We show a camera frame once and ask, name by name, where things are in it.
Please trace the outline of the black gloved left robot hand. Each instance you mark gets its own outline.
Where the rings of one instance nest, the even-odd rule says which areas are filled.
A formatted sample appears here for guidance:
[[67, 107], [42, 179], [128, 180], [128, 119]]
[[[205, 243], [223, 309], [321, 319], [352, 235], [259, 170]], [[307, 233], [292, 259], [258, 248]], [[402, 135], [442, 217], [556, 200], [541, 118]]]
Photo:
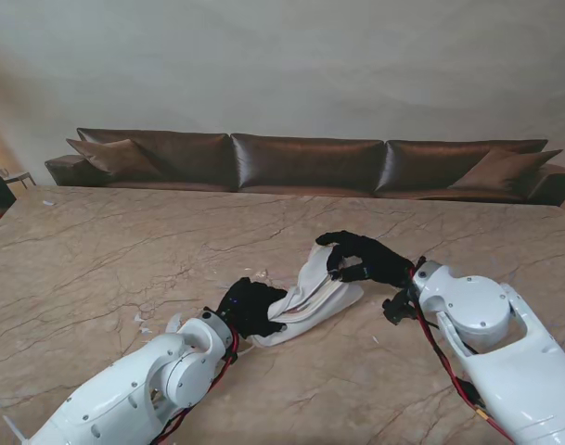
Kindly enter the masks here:
[[244, 339], [251, 336], [269, 337], [286, 328], [284, 324], [272, 322], [268, 317], [270, 306], [286, 295], [284, 289], [242, 277], [227, 290], [216, 314]]

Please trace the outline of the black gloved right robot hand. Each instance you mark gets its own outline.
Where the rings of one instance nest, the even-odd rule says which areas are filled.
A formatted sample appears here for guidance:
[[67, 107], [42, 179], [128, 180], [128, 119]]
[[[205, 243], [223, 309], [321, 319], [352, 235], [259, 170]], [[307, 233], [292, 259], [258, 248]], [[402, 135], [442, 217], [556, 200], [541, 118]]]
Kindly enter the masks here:
[[372, 280], [404, 288], [415, 272], [415, 264], [376, 239], [348, 231], [319, 236], [319, 246], [332, 245], [327, 257], [327, 272], [332, 280], [351, 283]]

